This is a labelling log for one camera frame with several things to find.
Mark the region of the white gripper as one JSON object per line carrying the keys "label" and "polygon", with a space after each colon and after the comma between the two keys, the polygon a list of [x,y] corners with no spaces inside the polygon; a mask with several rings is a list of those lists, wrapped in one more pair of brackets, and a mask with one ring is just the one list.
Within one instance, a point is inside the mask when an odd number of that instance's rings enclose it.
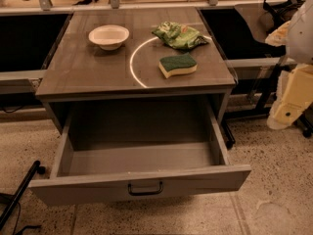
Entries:
{"label": "white gripper", "polygon": [[[287,44],[290,21],[280,25],[265,39],[274,47]],[[291,126],[313,103],[313,66],[299,64],[292,71],[283,70],[278,79],[277,99],[273,103],[267,125],[274,130]]]}

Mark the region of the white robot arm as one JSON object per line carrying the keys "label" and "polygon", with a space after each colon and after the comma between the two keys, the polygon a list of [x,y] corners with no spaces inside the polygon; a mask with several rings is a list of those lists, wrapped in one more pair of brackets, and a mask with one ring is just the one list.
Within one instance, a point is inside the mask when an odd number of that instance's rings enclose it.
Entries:
{"label": "white robot arm", "polygon": [[284,129],[313,103],[313,0],[306,0],[265,42],[276,47],[285,45],[287,56],[297,63],[292,71],[282,71],[279,76],[277,99],[267,118],[271,129]]}

